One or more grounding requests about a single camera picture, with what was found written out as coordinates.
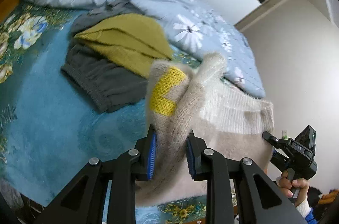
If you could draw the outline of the person's right hand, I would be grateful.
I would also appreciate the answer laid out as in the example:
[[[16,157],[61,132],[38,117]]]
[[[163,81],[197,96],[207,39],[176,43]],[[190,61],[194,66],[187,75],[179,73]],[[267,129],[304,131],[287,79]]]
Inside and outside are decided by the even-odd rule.
[[[292,188],[299,189],[299,193],[295,201],[295,207],[297,207],[298,205],[300,205],[303,201],[307,199],[309,181],[304,178],[289,180],[288,172],[283,171],[281,173],[280,178],[277,181],[277,185],[280,188],[280,191],[284,193],[284,195],[288,198],[293,197],[293,193],[291,191]]]

